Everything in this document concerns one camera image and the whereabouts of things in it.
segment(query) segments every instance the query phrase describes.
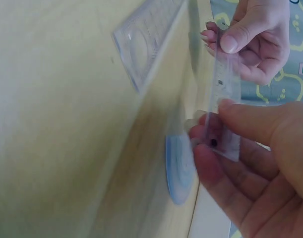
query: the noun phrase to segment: yellow pattern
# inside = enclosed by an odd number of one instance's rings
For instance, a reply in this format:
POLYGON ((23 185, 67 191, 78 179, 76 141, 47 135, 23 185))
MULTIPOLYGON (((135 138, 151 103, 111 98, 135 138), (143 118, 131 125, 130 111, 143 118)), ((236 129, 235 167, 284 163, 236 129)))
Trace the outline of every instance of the yellow pattern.
POLYGON ((214 20, 215 21, 224 20, 227 25, 231 24, 229 16, 227 16, 227 14, 225 12, 221 12, 221 13, 216 14, 214 16, 214 20))
POLYGON ((297 32, 300 32, 300 28, 299 28, 299 22, 297 21, 299 19, 298 15, 295 15, 295 20, 292 21, 292 25, 295 27, 297 32))
POLYGON ((231 236, 231 238, 241 238, 242 237, 242 235, 241 235, 241 233, 239 232, 239 230, 237 230, 232 236, 231 236))
POLYGON ((296 45, 290 45, 290 49, 293 51, 303 51, 303 41, 301 43, 301 45, 296 46, 296 45))
MULTIPOLYGON (((299 76, 294 75, 294 74, 285 73, 284 69, 281 69, 279 73, 280 73, 280 75, 278 77, 274 77, 274 79, 273 79, 276 82, 281 81, 284 77, 294 78, 294 79, 296 79, 299 82, 301 89, 300 89, 300 93, 299 93, 296 101, 300 101, 302 99, 302 97, 303 97, 303 80, 302 80, 302 78, 300 78, 299 76)), ((286 90, 283 89, 282 92, 283 92, 283 94, 280 96, 281 99, 285 98, 284 93, 286 92, 286 90)), ((257 97, 261 98, 266 104, 269 104, 268 98, 264 97, 260 93, 260 86, 259 85, 256 85, 256 95, 257 95, 257 97)))

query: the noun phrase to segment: finger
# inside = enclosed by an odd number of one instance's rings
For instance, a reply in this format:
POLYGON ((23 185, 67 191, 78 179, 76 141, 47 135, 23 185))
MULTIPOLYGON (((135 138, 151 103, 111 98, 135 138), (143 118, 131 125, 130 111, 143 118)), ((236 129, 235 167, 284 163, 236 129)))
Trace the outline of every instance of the finger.
POLYGON ((241 138, 240 161, 269 181, 273 180, 279 172, 271 152, 245 138, 241 138))
POLYGON ((282 59, 265 59, 258 67, 243 64, 241 78, 259 85, 266 85, 281 70, 282 62, 282 59))
POLYGON ((296 195, 294 188, 279 174, 254 203, 241 225, 244 237, 256 237, 256 233, 270 218, 281 211, 296 195))
POLYGON ((215 32, 215 34, 217 34, 218 26, 216 25, 215 22, 208 21, 208 22, 205 23, 205 25, 206 25, 206 29, 212 30, 213 32, 215 32))
POLYGON ((239 54, 241 56, 242 63, 244 65, 251 65, 251 66, 256 67, 261 62, 260 57, 251 50, 240 51, 239 54))
POLYGON ((250 12, 238 23, 231 26, 221 38, 221 48, 224 52, 233 54, 243 47, 259 33, 267 30, 267 22, 259 12, 250 12))
POLYGON ((239 1, 235 9, 233 19, 231 21, 231 26, 245 17, 247 12, 247 4, 248 4, 248 0, 239 1))
POLYGON ((212 30, 205 30, 200 33, 200 37, 204 40, 205 43, 214 43, 216 42, 217 35, 212 30))
POLYGON ((234 133, 270 146, 272 137, 287 115, 285 106, 256 107, 234 104, 224 99, 219 104, 219 116, 234 133))
POLYGON ((192 127, 189 131, 190 139, 193 138, 202 138, 204 135, 205 127, 203 125, 196 125, 192 127))
POLYGON ((269 181, 249 171, 241 162, 233 162, 221 156, 221 164, 232 183, 250 200, 257 200, 269 181))
POLYGON ((252 206, 224 173, 215 154, 207 146, 200 144, 194 149, 194 162, 199 179, 213 199, 238 226, 252 206))

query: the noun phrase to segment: wooden surface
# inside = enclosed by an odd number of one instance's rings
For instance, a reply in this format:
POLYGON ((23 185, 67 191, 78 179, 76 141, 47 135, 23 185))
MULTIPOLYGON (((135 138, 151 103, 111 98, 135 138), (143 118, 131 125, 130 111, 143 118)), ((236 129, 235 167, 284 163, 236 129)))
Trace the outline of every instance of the wooden surface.
POLYGON ((0 1, 0 238, 187 236, 197 183, 172 204, 164 138, 205 107, 211 11, 190 1, 142 98, 111 38, 142 2, 0 1))
POLYGON ((190 1, 184 10, 113 172, 91 238, 188 237, 198 181, 185 205, 172 203, 164 145, 173 123, 181 132, 185 119, 196 109, 206 109, 204 92, 213 61, 198 34, 210 17, 208 1, 190 1), (176 108, 183 116, 171 121, 176 108))

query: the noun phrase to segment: fingernail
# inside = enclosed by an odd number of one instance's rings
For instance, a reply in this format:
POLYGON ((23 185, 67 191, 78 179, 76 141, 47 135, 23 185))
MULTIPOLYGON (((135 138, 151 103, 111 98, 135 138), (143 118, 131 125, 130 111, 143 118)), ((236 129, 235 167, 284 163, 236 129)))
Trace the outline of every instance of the fingernail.
POLYGON ((191 139, 191 146, 192 149, 194 149, 197 145, 201 143, 201 140, 199 138, 192 138, 191 139))
POLYGON ((212 50, 210 47, 208 47, 208 45, 205 45, 205 48, 208 51, 208 53, 210 53, 211 55, 214 54, 214 50, 212 50))
POLYGON ((218 103, 219 103, 219 109, 226 109, 231 105, 233 105, 235 102, 231 99, 219 99, 218 103))
POLYGON ((191 130, 192 127, 197 125, 197 121, 194 119, 188 119, 184 122, 184 130, 189 133, 189 131, 191 130))
POLYGON ((226 36, 221 40, 221 48, 228 54, 234 53, 237 47, 238 43, 232 36, 226 36))
POLYGON ((208 21, 205 23, 206 28, 210 28, 210 26, 213 27, 213 25, 214 25, 214 22, 212 22, 212 21, 208 21))
POLYGON ((200 118, 206 114, 206 111, 203 110, 197 110, 194 114, 193 114, 193 119, 196 122, 199 122, 200 118))
POLYGON ((201 37, 201 39, 204 40, 204 41, 207 41, 207 40, 208 40, 207 36, 204 36, 204 35, 202 35, 202 34, 200 34, 200 37, 201 37))

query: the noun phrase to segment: blue circular object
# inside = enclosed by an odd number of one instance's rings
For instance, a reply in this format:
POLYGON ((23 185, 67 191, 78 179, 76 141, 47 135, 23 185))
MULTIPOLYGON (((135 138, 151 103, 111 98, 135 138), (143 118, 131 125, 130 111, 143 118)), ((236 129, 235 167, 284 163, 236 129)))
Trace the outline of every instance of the blue circular object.
POLYGON ((167 136, 166 170, 171 199, 182 205, 190 194, 195 175, 192 147, 186 133, 167 136))

